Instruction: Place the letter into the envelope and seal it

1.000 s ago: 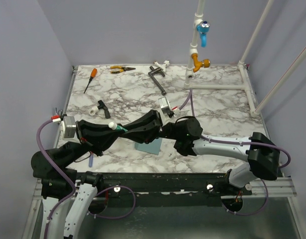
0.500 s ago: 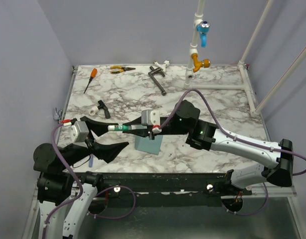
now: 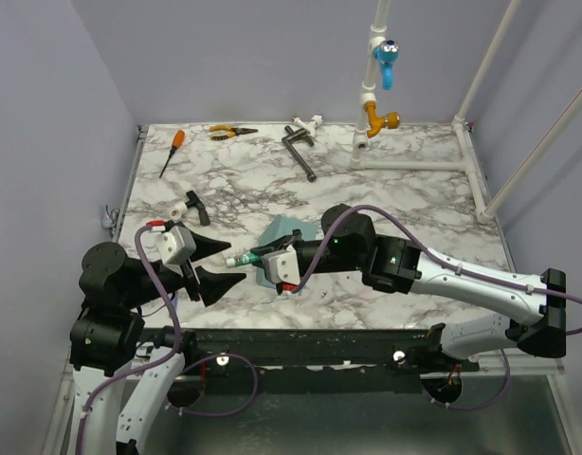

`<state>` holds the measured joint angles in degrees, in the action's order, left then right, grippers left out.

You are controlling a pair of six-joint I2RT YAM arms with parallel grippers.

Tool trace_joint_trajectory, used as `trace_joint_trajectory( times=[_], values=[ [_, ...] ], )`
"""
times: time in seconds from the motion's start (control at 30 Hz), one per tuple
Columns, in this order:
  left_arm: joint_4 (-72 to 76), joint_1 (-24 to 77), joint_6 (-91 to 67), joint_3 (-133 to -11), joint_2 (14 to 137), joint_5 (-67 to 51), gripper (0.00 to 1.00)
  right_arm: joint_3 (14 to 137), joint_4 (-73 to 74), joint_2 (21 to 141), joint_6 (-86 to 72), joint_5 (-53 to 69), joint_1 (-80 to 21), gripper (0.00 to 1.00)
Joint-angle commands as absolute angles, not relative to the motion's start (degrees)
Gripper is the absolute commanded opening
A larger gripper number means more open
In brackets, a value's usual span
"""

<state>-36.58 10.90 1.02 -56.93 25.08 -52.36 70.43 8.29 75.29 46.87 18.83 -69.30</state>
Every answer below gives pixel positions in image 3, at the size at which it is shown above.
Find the teal paper envelope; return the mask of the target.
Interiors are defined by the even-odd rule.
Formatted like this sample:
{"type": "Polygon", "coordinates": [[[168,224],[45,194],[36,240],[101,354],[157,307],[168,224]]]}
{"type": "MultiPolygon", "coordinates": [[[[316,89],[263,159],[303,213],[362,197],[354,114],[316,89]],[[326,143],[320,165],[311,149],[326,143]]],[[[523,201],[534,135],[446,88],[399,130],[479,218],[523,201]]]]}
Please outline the teal paper envelope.
{"type": "Polygon", "coordinates": [[[251,249],[251,252],[254,252],[263,246],[267,246],[283,236],[291,235],[296,229],[301,231],[301,237],[303,240],[315,240],[318,234],[318,225],[316,223],[277,215],[259,237],[257,245],[251,249]]]}

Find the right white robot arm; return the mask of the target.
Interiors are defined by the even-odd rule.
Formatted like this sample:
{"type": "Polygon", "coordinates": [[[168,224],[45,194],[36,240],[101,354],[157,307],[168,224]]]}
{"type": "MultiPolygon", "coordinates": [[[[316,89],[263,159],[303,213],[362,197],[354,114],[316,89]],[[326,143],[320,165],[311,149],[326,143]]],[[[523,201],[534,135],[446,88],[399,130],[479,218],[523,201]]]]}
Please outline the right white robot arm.
{"type": "Polygon", "coordinates": [[[443,297],[488,310],[482,318],[432,326],[435,341],[423,352],[437,372],[506,348],[543,358],[565,356],[564,272],[515,274],[454,259],[409,232],[377,233],[369,211],[369,206],[334,206],[321,217],[323,239],[305,240],[296,229],[251,252],[279,293],[300,291],[314,274],[358,271],[362,283],[378,292],[443,297]]]}

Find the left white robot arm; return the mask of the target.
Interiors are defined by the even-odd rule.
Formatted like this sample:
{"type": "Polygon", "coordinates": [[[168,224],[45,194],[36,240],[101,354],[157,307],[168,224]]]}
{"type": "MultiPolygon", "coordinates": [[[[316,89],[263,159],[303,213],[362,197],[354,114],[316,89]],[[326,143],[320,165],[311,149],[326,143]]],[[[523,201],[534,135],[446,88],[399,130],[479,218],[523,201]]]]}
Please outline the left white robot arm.
{"type": "Polygon", "coordinates": [[[213,274],[195,262],[224,251],[228,242],[199,235],[180,223],[156,221],[141,227],[156,235],[159,260],[151,262],[142,243],[131,258],[123,246],[104,242],[82,258],[82,310],[70,330],[74,407],[70,454],[140,454],[167,394],[180,374],[206,365],[227,364],[233,355],[202,355],[196,334],[182,329],[171,299],[185,290],[194,301],[212,305],[243,273],[213,274]],[[134,364],[145,321],[137,311],[161,298],[172,326],[157,331],[147,363],[134,364]]]}

